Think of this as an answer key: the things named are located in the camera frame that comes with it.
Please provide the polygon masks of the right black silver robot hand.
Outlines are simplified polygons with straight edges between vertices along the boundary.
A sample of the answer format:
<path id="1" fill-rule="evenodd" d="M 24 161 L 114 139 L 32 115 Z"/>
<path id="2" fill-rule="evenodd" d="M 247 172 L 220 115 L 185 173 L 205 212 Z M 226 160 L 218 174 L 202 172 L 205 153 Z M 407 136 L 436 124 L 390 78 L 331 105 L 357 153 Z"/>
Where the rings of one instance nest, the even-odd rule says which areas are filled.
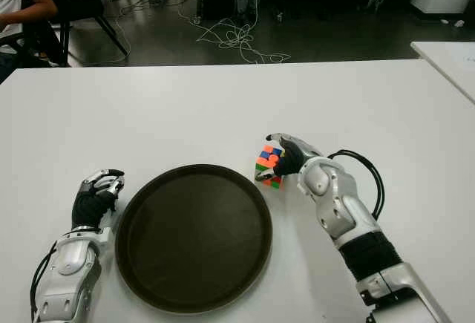
<path id="1" fill-rule="evenodd" d="M 316 147 L 290 134 L 268 134 L 266 140 L 277 141 L 284 150 L 284 157 L 273 168 L 258 172 L 255 175 L 255 180 L 258 182 L 288 174 L 297 174 L 309 159 L 322 156 Z"/>

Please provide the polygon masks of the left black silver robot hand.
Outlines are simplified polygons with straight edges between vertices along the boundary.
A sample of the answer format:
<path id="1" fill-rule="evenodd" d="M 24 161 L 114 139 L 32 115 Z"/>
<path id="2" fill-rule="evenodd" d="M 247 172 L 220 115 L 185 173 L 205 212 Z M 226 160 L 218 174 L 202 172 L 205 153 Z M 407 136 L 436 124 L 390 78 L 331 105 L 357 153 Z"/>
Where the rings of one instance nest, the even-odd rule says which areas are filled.
<path id="1" fill-rule="evenodd" d="M 73 202 L 71 229 L 98 229 L 103 215 L 116 210 L 116 200 L 125 185 L 124 176 L 125 172 L 118 169 L 100 169 L 85 178 Z"/>

